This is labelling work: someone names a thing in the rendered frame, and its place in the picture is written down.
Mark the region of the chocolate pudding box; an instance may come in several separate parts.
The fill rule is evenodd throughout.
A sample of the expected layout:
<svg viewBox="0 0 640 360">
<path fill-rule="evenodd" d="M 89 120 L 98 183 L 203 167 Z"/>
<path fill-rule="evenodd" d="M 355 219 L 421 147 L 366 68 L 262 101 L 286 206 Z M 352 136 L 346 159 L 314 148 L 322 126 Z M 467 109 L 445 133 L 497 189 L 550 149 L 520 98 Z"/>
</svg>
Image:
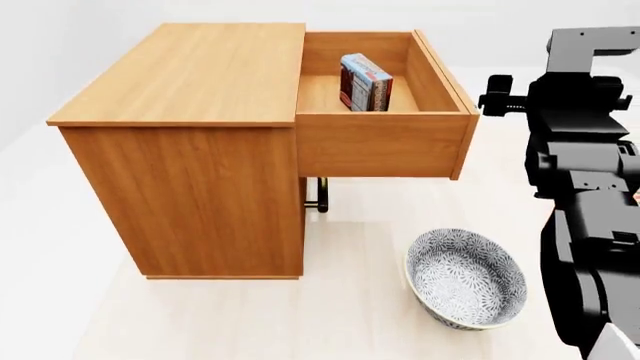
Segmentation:
<svg viewBox="0 0 640 360">
<path fill-rule="evenodd" d="M 340 59 L 339 98 L 352 112 L 389 110 L 393 77 L 364 56 L 352 53 Z"/>
</svg>

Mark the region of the blue white patterned bowl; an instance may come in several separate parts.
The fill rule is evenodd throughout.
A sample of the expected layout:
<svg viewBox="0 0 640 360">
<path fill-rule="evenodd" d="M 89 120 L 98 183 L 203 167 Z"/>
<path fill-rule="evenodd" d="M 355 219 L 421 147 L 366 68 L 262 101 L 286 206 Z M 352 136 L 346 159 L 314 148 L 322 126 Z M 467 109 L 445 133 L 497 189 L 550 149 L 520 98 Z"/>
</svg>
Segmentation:
<svg viewBox="0 0 640 360">
<path fill-rule="evenodd" d="M 451 329 L 500 328 L 527 302 L 526 278 L 513 257 L 469 230 L 438 228 L 421 234 L 405 253 L 404 272 L 419 305 Z"/>
</svg>

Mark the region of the open wooden drawer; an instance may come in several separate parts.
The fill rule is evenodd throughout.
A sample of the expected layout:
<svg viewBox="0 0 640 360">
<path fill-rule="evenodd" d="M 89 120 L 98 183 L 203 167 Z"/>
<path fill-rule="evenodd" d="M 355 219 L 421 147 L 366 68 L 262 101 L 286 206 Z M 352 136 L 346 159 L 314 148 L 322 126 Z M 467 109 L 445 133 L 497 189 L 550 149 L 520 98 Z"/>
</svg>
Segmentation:
<svg viewBox="0 0 640 360">
<path fill-rule="evenodd" d="M 394 78 L 390 108 L 339 100 L 340 59 L 361 53 Z M 295 130 L 306 177 L 458 179 L 479 112 L 423 32 L 307 32 Z"/>
</svg>

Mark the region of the wooden cabinet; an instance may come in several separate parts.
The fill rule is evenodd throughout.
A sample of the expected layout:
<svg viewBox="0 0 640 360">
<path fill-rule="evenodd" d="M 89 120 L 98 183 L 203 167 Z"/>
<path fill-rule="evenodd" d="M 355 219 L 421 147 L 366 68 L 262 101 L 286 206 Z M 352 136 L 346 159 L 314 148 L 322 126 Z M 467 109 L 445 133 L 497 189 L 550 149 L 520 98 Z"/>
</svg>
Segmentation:
<svg viewBox="0 0 640 360">
<path fill-rule="evenodd" d="M 47 119 L 142 275 L 302 275 L 305 32 L 162 24 Z"/>
</svg>

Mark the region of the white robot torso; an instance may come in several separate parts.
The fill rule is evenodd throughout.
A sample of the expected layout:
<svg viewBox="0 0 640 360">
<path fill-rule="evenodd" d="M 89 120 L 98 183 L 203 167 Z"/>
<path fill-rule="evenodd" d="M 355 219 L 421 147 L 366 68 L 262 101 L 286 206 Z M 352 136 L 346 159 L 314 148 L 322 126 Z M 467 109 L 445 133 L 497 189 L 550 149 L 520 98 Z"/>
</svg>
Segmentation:
<svg viewBox="0 0 640 360">
<path fill-rule="evenodd" d="M 613 323 L 606 323 L 587 360 L 640 360 L 640 348 Z"/>
</svg>

